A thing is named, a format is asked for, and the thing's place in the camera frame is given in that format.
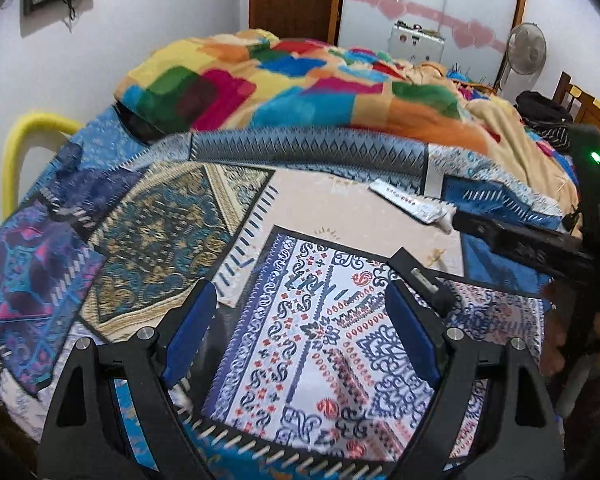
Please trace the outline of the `person's right hand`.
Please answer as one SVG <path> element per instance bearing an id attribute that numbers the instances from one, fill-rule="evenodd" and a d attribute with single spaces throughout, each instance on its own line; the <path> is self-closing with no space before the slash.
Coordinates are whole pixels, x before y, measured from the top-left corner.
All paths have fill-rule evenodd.
<path id="1" fill-rule="evenodd" d="M 574 291 L 564 281 L 551 281 L 543 288 L 542 295 L 553 307 L 545 315 L 540 371 L 544 377 L 552 377 L 565 366 L 565 358 L 560 349 L 566 343 L 574 304 Z M 600 338 L 600 312 L 594 318 L 593 330 Z M 600 377 L 600 352 L 595 358 L 592 373 L 594 378 Z"/>

